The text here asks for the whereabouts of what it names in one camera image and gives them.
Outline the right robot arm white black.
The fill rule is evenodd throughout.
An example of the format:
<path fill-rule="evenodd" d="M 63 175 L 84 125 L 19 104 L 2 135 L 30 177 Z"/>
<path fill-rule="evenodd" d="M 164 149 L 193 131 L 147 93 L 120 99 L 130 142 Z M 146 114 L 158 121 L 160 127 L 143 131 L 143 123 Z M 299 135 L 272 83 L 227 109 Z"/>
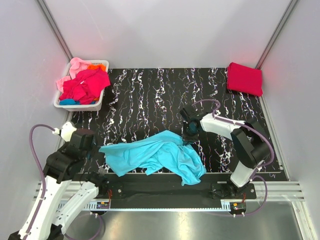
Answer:
<path fill-rule="evenodd" d="M 228 195 L 239 198 L 245 185 L 253 179 L 258 169 L 273 162 L 275 153 L 262 126 L 254 119 L 234 120 L 214 113 L 202 113 L 193 105 L 179 111 L 183 123 L 183 140 L 193 143 L 201 132 L 213 133 L 233 142 L 238 163 L 227 185 Z"/>

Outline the cyan t shirt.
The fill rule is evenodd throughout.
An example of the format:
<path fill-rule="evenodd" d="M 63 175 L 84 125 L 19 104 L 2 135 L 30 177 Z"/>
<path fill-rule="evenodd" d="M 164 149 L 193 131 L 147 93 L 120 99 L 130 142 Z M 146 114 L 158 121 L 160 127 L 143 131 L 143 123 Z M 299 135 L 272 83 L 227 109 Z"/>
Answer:
<path fill-rule="evenodd" d="M 152 175 L 162 168 L 181 177 L 181 185 L 196 185 L 206 173 L 198 153 L 191 145 L 185 145 L 178 134 L 165 130 L 143 140 L 100 147 L 105 162 L 119 177 L 130 171 L 145 169 Z"/>

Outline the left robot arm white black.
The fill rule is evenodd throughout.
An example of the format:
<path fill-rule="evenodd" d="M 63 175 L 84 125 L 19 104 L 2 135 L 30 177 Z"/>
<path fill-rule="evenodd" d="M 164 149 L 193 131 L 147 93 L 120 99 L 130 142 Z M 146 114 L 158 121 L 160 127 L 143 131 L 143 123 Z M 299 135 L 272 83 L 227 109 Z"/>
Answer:
<path fill-rule="evenodd" d="M 66 189 L 93 146 L 94 132 L 80 128 L 70 135 L 69 141 L 48 156 L 32 210 L 23 227 L 9 235 L 10 240 L 62 240 L 86 204 L 108 193 L 106 183 L 87 180 L 61 209 L 58 208 Z"/>

